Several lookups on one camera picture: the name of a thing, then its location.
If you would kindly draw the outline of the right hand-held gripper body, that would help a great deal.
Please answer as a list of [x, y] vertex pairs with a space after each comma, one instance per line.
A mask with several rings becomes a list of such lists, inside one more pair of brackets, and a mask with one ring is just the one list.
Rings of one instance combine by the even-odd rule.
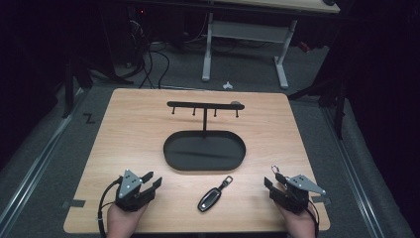
[[272, 198], [274, 202], [293, 213], [300, 213], [308, 207], [309, 192], [325, 195], [326, 191], [304, 175], [287, 179], [287, 187], [279, 190], [279, 198]]

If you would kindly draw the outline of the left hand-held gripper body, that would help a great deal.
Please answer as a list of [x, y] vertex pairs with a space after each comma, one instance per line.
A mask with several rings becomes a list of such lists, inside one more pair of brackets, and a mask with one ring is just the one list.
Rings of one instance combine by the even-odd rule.
[[134, 212], [151, 202], [156, 194], [144, 194], [140, 191], [143, 183], [130, 170], [125, 170], [122, 181], [116, 191], [115, 204], [124, 211]]

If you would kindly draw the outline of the black car key with strap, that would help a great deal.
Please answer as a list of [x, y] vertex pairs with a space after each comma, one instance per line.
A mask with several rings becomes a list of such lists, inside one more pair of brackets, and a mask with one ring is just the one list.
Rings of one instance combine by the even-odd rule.
[[219, 186], [215, 186], [209, 189], [198, 202], [197, 209], [200, 212], [206, 212], [207, 210], [212, 208], [220, 199], [222, 195], [222, 190], [225, 187], [227, 187], [232, 181], [233, 178], [231, 176], [227, 176]]

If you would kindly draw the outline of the black key rack with tray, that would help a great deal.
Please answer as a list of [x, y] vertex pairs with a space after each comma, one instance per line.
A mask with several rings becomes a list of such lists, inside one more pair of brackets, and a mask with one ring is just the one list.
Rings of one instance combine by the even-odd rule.
[[185, 172], [195, 171], [231, 171], [244, 160], [247, 147], [243, 139], [234, 132], [224, 130], [208, 130], [208, 111], [213, 110], [217, 116], [219, 110], [234, 111], [236, 117], [245, 109], [245, 105], [224, 103], [167, 101], [172, 108], [191, 108], [192, 115], [196, 109], [203, 110], [201, 130], [177, 131], [171, 134], [163, 144], [166, 163], [173, 169]]

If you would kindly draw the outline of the person's left hand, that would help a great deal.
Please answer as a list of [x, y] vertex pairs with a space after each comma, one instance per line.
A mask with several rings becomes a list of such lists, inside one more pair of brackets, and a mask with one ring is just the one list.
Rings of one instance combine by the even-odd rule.
[[143, 206], [137, 211], [128, 212], [113, 204], [107, 211], [107, 238], [131, 238], [135, 233], [140, 219], [147, 210]]

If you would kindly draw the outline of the person's right hand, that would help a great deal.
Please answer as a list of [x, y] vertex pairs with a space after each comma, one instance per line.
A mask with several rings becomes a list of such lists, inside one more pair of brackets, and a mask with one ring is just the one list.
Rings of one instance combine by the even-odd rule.
[[292, 238], [316, 238], [315, 213], [312, 207], [299, 214], [288, 211], [279, 204], [276, 207], [282, 214], [286, 230]]

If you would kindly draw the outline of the black metal stand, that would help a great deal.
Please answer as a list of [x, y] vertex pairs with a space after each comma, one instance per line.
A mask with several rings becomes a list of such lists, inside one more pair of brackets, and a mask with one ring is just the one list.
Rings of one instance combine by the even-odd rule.
[[343, 79], [328, 79], [322, 82], [314, 82], [311, 86], [299, 90], [287, 96], [289, 100], [296, 100], [304, 95], [318, 95], [320, 107], [334, 107], [333, 128], [336, 136], [342, 140], [344, 107], [346, 100], [347, 82]]
[[122, 76], [118, 76], [115, 72], [106, 69], [93, 63], [88, 59], [80, 57], [68, 57], [65, 64], [64, 73], [64, 113], [63, 118], [67, 118], [73, 109], [75, 108], [75, 93], [74, 93], [74, 81], [77, 80], [81, 88], [90, 89], [93, 85], [93, 81], [90, 76], [90, 70], [93, 69], [103, 74], [111, 81], [115, 81], [121, 84], [132, 84], [132, 81], [124, 79]]

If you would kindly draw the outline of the dark equipment with red light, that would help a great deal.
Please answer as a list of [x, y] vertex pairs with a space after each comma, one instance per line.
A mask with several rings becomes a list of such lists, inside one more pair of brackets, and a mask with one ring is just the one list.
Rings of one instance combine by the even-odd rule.
[[132, 65], [139, 66], [142, 64], [143, 54], [147, 50], [149, 44], [150, 29], [148, 26], [146, 9], [129, 6], [127, 8], [127, 15], [130, 26], [130, 36], [134, 48]]

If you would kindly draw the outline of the metal floor rail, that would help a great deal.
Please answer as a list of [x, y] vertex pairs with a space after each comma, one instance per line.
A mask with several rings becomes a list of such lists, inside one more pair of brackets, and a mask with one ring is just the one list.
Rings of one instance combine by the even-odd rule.
[[351, 157], [347, 151], [344, 142], [337, 136], [333, 116], [329, 109], [320, 109], [324, 120], [326, 121], [330, 134], [334, 138], [335, 144], [339, 150], [340, 159], [343, 164], [344, 174], [351, 187], [351, 191], [355, 197], [359, 211], [366, 224], [370, 238], [385, 238], [384, 233], [381, 229], [379, 221], [375, 215], [371, 202], [364, 190], [361, 180], [355, 170], [355, 167], [351, 161]]
[[0, 172], [0, 238], [8, 238], [27, 201], [37, 187], [56, 151], [74, 111], [83, 103], [88, 89], [75, 91], [73, 108], [61, 102], [30, 133], [12, 160]]

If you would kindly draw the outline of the white desk frame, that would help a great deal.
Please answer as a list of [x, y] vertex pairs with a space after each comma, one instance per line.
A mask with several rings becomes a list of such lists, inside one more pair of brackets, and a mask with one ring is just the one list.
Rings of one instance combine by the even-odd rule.
[[[231, 4], [238, 7], [257, 7], [267, 10], [284, 10], [286, 13], [339, 14], [341, 9], [335, 0], [208, 0], [212, 7]], [[279, 86], [288, 88], [283, 61], [294, 35], [298, 20], [292, 18], [287, 26], [269, 26], [257, 23], [214, 20], [213, 14], [207, 17], [206, 51], [203, 61], [202, 80], [211, 78], [212, 40], [225, 38], [264, 43], [282, 44], [279, 55], [273, 58]]]

